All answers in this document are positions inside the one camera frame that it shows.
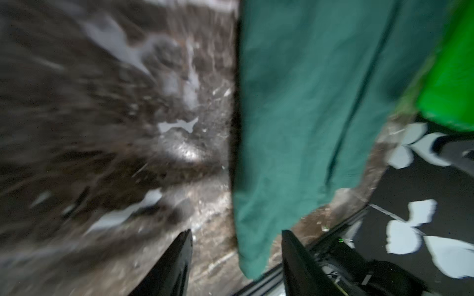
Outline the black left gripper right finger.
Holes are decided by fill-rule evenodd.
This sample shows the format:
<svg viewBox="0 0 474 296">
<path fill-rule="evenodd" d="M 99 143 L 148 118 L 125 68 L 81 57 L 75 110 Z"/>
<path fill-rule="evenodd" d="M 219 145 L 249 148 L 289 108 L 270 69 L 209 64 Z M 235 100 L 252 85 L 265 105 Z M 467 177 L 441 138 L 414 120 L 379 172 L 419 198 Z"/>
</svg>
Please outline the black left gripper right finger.
<svg viewBox="0 0 474 296">
<path fill-rule="evenodd" d="M 343 293 L 317 265 L 290 230 L 281 233 L 282 266 L 288 296 L 341 296 Z"/>
</svg>

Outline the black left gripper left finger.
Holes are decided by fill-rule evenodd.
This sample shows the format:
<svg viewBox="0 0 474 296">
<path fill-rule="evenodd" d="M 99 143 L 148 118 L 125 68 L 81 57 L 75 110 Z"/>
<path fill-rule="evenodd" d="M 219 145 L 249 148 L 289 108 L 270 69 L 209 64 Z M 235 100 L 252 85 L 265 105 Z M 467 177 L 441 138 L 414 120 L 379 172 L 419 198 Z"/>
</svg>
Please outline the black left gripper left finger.
<svg viewBox="0 0 474 296">
<path fill-rule="evenodd" d="M 184 296 L 193 254 L 193 234 L 181 232 L 129 296 Z"/>
</svg>

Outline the dark green t-shirt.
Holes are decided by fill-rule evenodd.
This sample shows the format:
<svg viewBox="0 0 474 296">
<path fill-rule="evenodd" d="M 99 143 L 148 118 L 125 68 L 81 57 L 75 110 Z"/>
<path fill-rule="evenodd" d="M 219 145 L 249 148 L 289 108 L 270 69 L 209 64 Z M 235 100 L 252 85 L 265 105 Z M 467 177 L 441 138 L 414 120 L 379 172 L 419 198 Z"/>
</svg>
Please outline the dark green t-shirt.
<svg viewBox="0 0 474 296">
<path fill-rule="evenodd" d="M 232 196 L 247 278 L 264 273 L 282 230 L 359 184 L 452 8 L 452 1 L 242 2 Z"/>
</svg>

